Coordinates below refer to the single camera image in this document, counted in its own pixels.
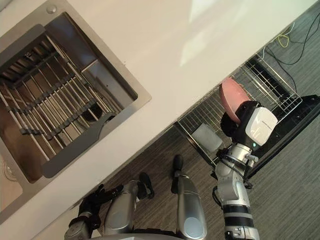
sink drain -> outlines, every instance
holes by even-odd
[[[17,181],[16,176],[13,174],[11,168],[8,166],[8,164],[6,162],[3,162],[3,164],[2,164],[2,171],[3,171],[4,176],[8,180],[13,181],[13,182]]]

wire dish drying rack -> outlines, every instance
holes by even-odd
[[[302,98],[293,88],[258,54],[246,61],[230,76],[243,87],[251,100],[260,102],[272,111],[278,123],[302,102]],[[213,152],[207,150],[192,137],[192,134],[201,124],[206,124],[221,138],[223,146],[220,147],[230,146],[231,138],[227,137],[220,127],[224,113],[225,109],[221,104],[219,86],[217,86],[175,123],[182,134],[213,167],[218,160],[217,150]]]

black cable on floor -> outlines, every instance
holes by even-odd
[[[294,78],[291,76],[291,74],[284,69],[284,67],[281,65],[281,63],[279,62],[279,60],[276,58],[274,52],[270,49],[270,47],[266,46],[270,52],[268,52],[267,50],[266,53],[269,54],[271,57],[274,58],[274,60],[278,63],[278,65],[280,66],[280,68],[292,79],[292,82],[293,82],[293,85],[294,85],[294,89],[295,89],[295,92],[297,93],[297,85],[296,85],[296,81],[294,80]]]
[[[318,25],[317,25],[317,27],[316,27],[316,30],[308,37],[308,39],[306,40],[307,42],[310,40],[310,38],[313,37],[313,35],[316,34],[316,32],[317,32],[318,29],[319,29],[319,26],[320,26],[320,18],[319,18],[319,21],[318,21]],[[293,41],[291,38],[289,38],[289,41],[290,41],[291,43],[294,43],[294,44],[304,44],[303,41]]]
[[[305,52],[305,47],[306,47],[307,41],[309,40],[308,37],[309,37],[310,31],[311,31],[311,28],[312,28],[312,26],[314,25],[314,23],[316,22],[316,20],[317,20],[317,18],[318,18],[319,16],[320,16],[320,12],[319,12],[319,13],[317,14],[317,16],[314,18],[313,22],[311,23],[311,25],[310,25],[310,27],[309,27],[309,29],[308,29],[308,32],[306,33],[306,36],[305,36],[305,39],[304,39],[304,42],[303,42],[303,47],[302,47],[301,54],[300,54],[299,58],[298,58],[296,61],[287,63],[287,62],[284,62],[284,61],[280,60],[279,58],[277,58],[274,54],[272,55],[272,57],[273,57],[275,60],[277,60],[277,62],[282,63],[282,64],[285,64],[285,65],[294,65],[294,64],[296,64],[297,62],[299,62],[300,59],[302,58],[304,52]]]

sink basin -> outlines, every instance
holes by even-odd
[[[0,37],[0,223],[150,99],[64,0]]]

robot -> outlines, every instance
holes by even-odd
[[[277,118],[257,101],[243,102],[235,114],[240,123],[235,123],[226,113],[221,119],[221,128],[231,137],[232,145],[217,154],[219,162],[212,175],[218,184],[213,188],[212,196],[223,210],[225,239],[259,240],[246,190],[251,187],[246,174],[258,161],[252,152],[267,142]],[[92,231],[101,225],[100,206],[108,201],[112,202],[103,223],[103,236],[93,238],[95,240],[206,239],[207,226],[201,198],[191,179],[182,172],[182,167],[182,156],[175,156],[171,192],[178,195],[176,232],[134,229],[133,216],[137,201],[154,196],[149,176],[141,173],[139,180],[132,180],[107,192],[101,185],[87,196],[80,205],[78,217],[70,222],[64,239],[91,239]]]

